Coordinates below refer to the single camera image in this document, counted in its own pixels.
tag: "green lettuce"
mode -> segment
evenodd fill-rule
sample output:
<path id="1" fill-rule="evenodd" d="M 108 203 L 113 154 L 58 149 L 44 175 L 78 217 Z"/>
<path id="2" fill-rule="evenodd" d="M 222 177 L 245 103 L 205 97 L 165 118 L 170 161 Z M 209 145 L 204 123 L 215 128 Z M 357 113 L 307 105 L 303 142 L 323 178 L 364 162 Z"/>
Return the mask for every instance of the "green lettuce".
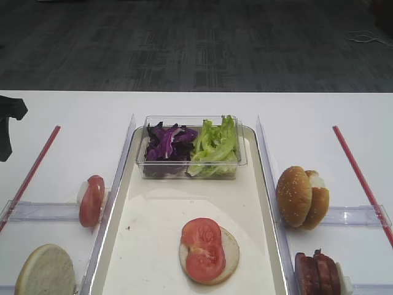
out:
<path id="1" fill-rule="evenodd" d="M 231 116 L 222 116 L 221 126 L 213 126 L 204 120 L 202 130 L 194 140 L 192 162 L 236 162 L 236 127 Z M 228 176 L 236 173 L 235 165 L 191 165 L 187 174 L 191 177 Z"/>

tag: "gray carpet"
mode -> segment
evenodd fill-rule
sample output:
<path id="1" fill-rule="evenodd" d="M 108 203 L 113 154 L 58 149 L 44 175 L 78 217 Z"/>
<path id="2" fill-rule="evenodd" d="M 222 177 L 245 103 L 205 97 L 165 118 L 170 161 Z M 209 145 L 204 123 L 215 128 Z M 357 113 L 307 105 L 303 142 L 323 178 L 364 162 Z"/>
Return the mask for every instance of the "gray carpet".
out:
<path id="1" fill-rule="evenodd" d="M 364 29 L 362 0 L 0 0 L 0 89 L 393 92 Z"/>

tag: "plastic container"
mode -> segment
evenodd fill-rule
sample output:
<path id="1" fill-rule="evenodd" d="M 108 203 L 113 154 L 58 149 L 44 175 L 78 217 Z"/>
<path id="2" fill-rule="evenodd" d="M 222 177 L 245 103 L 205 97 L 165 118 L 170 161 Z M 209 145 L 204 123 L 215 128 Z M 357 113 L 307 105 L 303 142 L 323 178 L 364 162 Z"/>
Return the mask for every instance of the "plastic container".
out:
<path id="1" fill-rule="evenodd" d="M 231 116 L 235 122 L 237 141 L 235 144 L 236 160 L 232 161 L 147 161 L 146 149 L 150 142 L 147 127 L 153 127 L 163 122 L 163 128 L 168 129 L 174 124 L 185 125 L 201 133 L 204 120 L 210 120 L 213 126 L 220 126 L 223 116 L 148 116 L 145 119 L 141 142 L 138 147 L 136 164 L 143 178 L 187 178 L 187 179 L 235 179 L 238 167 L 247 164 L 247 155 L 244 146 L 243 126 L 235 116 Z M 201 173 L 190 176 L 187 172 L 190 167 L 199 167 Z"/>

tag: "tomato slice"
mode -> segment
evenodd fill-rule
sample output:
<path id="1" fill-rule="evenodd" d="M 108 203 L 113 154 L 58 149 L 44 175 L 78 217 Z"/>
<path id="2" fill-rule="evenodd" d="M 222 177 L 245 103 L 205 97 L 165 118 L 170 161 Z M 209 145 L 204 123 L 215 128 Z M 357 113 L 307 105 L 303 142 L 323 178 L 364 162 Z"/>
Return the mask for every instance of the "tomato slice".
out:
<path id="1" fill-rule="evenodd" d="M 221 245 L 220 226 L 209 218 L 193 219 L 183 227 L 181 243 L 186 246 L 199 243 Z"/>
<path id="2" fill-rule="evenodd" d="M 200 247 L 190 247 L 185 266 L 194 280 L 213 280 L 225 268 L 224 249 L 221 245 L 203 243 Z"/>
<path id="3" fill-rule="evenodd" d="M 99 221 L 105 185 L 103 178 L 98 175 L 93 175 L 87 181 L 88 188 L 79 208 L 79 222 L 84 227 L 93 227 Z"/>

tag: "red straw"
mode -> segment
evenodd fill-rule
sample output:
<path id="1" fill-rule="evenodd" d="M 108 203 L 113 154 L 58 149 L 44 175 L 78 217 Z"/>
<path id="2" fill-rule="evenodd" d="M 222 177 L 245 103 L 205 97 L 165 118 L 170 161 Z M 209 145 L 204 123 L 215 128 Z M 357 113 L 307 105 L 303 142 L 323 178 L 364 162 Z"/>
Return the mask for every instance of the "red straw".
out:
<path id="1" fill-rule="evenodd" d="M 368 186 L 366 179 L 364 178 L 359 166 L 357 165 L 355 158 L 351 153 L 351 150 L 349 149 L 348 145 L 346 144 L 344 137 L 340 132 L 340 129 L 338 129 L 337 126 L 333 126 L 333 130 L 336 133 L 336 136 L 337 136 L 341 146 L 343 147 L 344 152 L 345 152 L 349 162 L 351 163 L 352 168 L 354 169 L 356 176 L 359 179 L 360 184 L 363 187 L 364 192 L 367 195 L 368 200 L 370 201 L 371 205 L 374 206 L 375 211 L 376 211 L 376 215 L 379 218 L 379 220 L 381 221 L 381 224 L 383 226 L 383 230 L 385 231 L 385 234 L 393 247 L 393 233 L 392 233 L 391 227 L 386 225 L 387 221 L 386 221 L 385 215 L 383 215 L 381 210 L 379 209 L 378 202 L 376 201 L 374 194 L 370 189 L 370 186 Z"/>
<path id="2" fill-rule="evenodd" d="M 4 218 L 0 222 L 0 232 L 2 231 L 4 226 L 6 225 L 8 219 L 10 218 L 15 207 L 18 205 L 18 202 L 19 202 L 20 198 L 22 197 L 23 193 L 25 192 L 26 188 L 28 187 L 28 185 L 31 181 L 31 178 L 33 178 L 39 164 L 42 162 L 42 159 L 45 157 L 47 151 L 49 150 L 50 146 L 52 145 L 52 143 L 55 140 L 57 133 L 59 133 L 59 131 L 60 131 L 60 126 L 56 126 L 55 129 L 53 129 L 52 134 L 49 136 L 47 142 L 45 143 L 45 146 L 42 148 L 40 154 L 38 155 L 38 158 L 36 159 L 35 163 L 31 167 L 25 180 L 22 182 L 22 185 L 20 186 L 17 194 L 15 195 L 14 199 L 11 201 L 10 207 L 8 207 L 7 213 L 4 215 Z"/>

